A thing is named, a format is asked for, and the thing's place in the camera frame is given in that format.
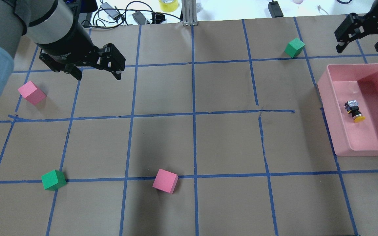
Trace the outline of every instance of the white floor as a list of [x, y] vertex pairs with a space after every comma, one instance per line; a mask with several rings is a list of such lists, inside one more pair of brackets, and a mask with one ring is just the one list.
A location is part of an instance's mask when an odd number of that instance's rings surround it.
[[[142, 0], [149, 4], [154, 11], [161, 11], [158, 0]], [[170, 12], [172, 15], [180, 16], [181, 0], [179, 7]], [[198, 21], [223, 21], [223, 20], [239, 20], [252, 18], [271, 18], [267, 8], [271, 0], [197, 0], [201, 4], [202, 10], [198, 12]], [[111, 6], [117, 6], [119, 9], [124, 9], [130, 0], [104, 0]], [[307, 15], [340, 15], [355, 13], [367, 13], [373, 0], [352, 0], [349, 4], [340, 4], [336, 0], [304, 0], [301, 4], [295, 4], [293, 0], [278, 0], [284, 16], [307, 16]], [[128, 9], [148, 10], [148, 7], [141, 3], [132, 3]], [[136, 24], [132, 18], [132, 13], [127, 12], [127, 21], [129, 24]], [[151, 18], [149, 12], [144, 13], [148, 19]], [[166, 16], [167, 23], [179, 22], [178, 19], [171, 16]]]

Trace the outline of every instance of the pink bin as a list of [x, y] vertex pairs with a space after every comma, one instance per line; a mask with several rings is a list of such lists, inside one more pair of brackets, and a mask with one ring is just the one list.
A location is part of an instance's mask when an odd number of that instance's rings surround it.
[[[378, 156], [378, 64], [328, 65], [318, 87], [335, 153]], [[346, 113], [349, 100], [357, 100], [364, 121]]]

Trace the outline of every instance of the cube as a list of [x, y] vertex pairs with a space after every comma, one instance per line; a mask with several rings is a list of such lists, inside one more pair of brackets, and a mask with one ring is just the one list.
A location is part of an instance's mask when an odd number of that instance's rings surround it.
[[153, 187], [169, 194], [173, 194], [178, 178], [179, 177], [174, 173], [159, 169]]
[[303, 50], [304, 46], [305, 44], [300, 39], [295, 38], [288, 43], [287, 47], [285, 48], [285, 53], [288, 54], [291, 58], [295, 58], [301, 53], [301, 50]]
[[24, 99], [33, 105], [36, 105], [46, 97], [46, 94], [31, 81], [21, 86], [18, 91]]
[[45, 190], [55, 191], [66, 185], [65, 176], [58, 170], [52, 170], [42, 175], [43, 188]]

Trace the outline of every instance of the green cube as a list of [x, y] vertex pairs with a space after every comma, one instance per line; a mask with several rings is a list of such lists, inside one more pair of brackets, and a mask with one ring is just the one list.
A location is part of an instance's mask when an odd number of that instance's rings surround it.
[[304, 46], [305, 44], [301, 42], [300, 39], [295, 38], [288, 43], [287, 47], [285, 48], [285, 53], [288, 54], [291, 58], [295, 58], [297, 55], [300, 54]]
[[43, 188], [51, 191], [55, 191], [66, 185], [65, 176], [58, 170], [52, 170], [51, 172], [42, 175], [42, 182]]

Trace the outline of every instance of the roll of tape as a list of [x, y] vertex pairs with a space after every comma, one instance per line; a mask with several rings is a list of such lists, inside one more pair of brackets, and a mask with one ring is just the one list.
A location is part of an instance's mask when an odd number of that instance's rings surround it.
[[173, 12], [179, 6], [179, 2], [177, 0], [158, 0], [160, 3], [160, 9], [163, 12]]

